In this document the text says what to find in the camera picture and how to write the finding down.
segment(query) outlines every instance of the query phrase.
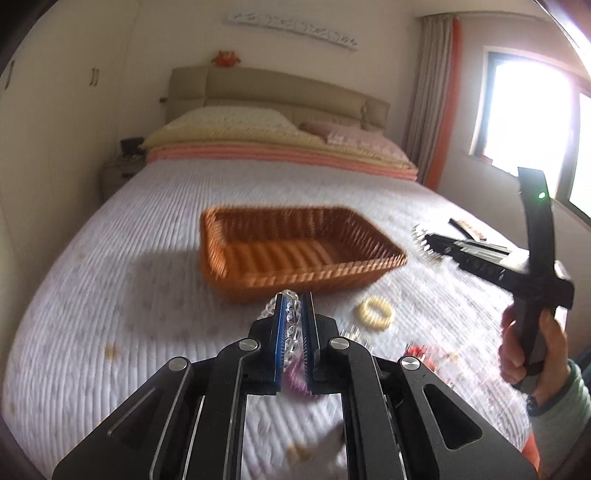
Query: beige headboard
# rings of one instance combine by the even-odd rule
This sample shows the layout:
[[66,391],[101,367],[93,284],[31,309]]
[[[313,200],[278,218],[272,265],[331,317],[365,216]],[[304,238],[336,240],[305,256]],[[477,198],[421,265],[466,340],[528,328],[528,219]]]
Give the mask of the beige headboard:
[[324,120],[383,131],[390,104],[330,83],[270,70],[215,66],[174,69],[166,121],[206,105],[272,108],[299,125]]

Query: black metal frame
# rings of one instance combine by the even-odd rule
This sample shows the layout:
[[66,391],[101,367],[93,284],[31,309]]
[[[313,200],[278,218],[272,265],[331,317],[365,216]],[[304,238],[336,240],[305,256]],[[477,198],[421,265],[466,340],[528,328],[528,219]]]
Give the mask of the black metal frame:
[[574,175],[577,168],[577,157],[579,155],[579,138],[580,138],[580,99],[579,94],[582,93],[591,97],[591,85],[587,80],[578,75],[563,70],[556,65],[543,62],[541,60],[532,59],[509,53],[489,52],[487,69],[486,69],[486,89],[484,95],[484,103],[482,107],[482,119],[480,121],[478,137],[474,146],[473,154],[477,157],[483,157],[484,150],[486,147],[486,140],[488,134],[488,122],[491,113],[492,95],[495,88],[495,72],[496,68],[508,61],[528,61],[532,63],[541,63],[550,66],[561,73],[565,74],[573,88],[573,113],[571,117],[571,136],[567,146],[567,151],[564,156],[562,169],[560,172],[560,178],[558,180],[558,188],[556,191],[555,199],[565,205],[566,208],[571,210],[577,215],[582,221],[588,226],[591,226],[591,218],[585,214],[581,209],[574,205],[570,201],[570,193],[573,188]]
[[[284,341],[275,335],[284,300],[279,294],[275,314],[216,358],[170,360],[52,478],[238,480],[247,396],[278,391],[272,353]],[[373,357],[315,314],[310,293],[303,303],[309,389],[341,394],[350,480],[537,479],[532,464],[418,359]]]

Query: ceiling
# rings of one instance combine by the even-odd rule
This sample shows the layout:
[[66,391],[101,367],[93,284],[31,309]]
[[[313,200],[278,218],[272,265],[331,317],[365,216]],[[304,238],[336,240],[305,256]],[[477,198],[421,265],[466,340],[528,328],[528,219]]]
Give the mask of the ceiling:
[[547,18],[534,0],[411,0],[417,17],[445,12],[511,12]]

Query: white quilted bedspread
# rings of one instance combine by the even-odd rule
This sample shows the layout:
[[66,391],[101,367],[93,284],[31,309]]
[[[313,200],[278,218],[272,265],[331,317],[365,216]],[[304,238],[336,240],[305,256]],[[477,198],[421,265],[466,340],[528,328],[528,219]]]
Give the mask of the white quilted bedspread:
[[[389,298],[395,323],[362,330],[373,353],[398,359],[408,342],[454,353],[440,376],[515,446],[529,434],[524,401],[499,377],[506,292],[429,265],[413,244],[420,222],[473,222],[416,183],[327,167],[242,160],[150,164],[109,200],[54,264],[28,308],[9,358],[2,415],[39,470],[57,462],[169,358],[215,356],[245,336],[264,302],[235,306],[201,276],[199,217],[213,205],[346,205],[382,229],[409,263],[355,291],[318,295],[319,313],[344,328],[368,294]],[[244,479],[345,478],[338,396],[250,397]]]

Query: orange curtain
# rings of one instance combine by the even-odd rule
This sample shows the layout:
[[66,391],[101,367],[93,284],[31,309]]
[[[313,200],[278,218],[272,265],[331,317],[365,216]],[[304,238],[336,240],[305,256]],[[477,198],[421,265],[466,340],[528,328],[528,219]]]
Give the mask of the orange curtain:
[[538,446],[535,444],[533,434],[527,439],[521,453],[523,453],[524,457],[531,462],[537,471],[540,471],[540,453],[538,451]]
[[452,139],[453,126],[456,121],[457,105],[460,99],[461,88],[461,68],[462,68],[462,26],[457,18],[453,19],[453,38],[452,38],[452,57],[449,74],[449,83],[445,107],[443,110],[443,120],[439,130],[437,146],[433,154],[431,168],[425,179],[425,186],[433,191],[437,191],[443,167],[447,160],[447,152]]

